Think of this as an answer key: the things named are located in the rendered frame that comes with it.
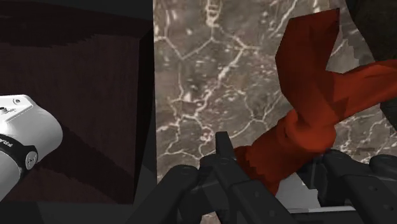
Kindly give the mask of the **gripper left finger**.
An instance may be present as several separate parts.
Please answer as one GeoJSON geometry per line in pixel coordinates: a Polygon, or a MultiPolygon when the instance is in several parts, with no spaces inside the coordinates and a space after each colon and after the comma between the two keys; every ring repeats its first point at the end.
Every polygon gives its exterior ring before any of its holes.
{"type": "Polygon", "coordinates": [[[298,224],[241,169],[227,132],[217,132],[215,141],[216,152],[202,157],[199,168],[171,168],[126,224],[200,224],[212,212],[221,224],[298,224]]]}

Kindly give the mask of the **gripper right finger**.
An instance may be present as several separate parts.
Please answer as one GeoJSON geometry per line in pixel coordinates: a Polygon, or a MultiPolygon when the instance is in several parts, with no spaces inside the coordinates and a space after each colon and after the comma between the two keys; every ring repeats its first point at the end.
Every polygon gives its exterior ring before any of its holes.
{"type": "Polygon", "coordinates": [[[364,164],[327,150],[311,165],[309,186],[322,206],[350,202],[364,224],[397,224],[397,156],[380,154],[364,164]]]}

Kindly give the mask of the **red ribbon bow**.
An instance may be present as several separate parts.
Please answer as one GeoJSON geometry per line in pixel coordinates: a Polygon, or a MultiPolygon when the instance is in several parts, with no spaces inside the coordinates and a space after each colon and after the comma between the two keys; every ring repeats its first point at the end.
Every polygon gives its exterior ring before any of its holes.
{"type": "Polygon", "coordinates": [[[271,193],[277,193],[283,179],[333,146],[337,123],[397,97],[397,59],[345,73],[326,70],[339,19],[339,10],[332,9],[289,20],[275,62],[291,110],[251,145],[235,149],[246,174],[271,193]]]}

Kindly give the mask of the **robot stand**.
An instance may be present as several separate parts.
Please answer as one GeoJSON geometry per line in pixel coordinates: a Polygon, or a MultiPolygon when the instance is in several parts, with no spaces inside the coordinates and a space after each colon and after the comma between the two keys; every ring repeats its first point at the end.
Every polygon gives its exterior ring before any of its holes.
{"type": "Polygon", "coordinates": [[[151,22],[0,0],[0,95],[28,95],[64,132],[6,200],[132,203],[153,84],[151,22]]]}

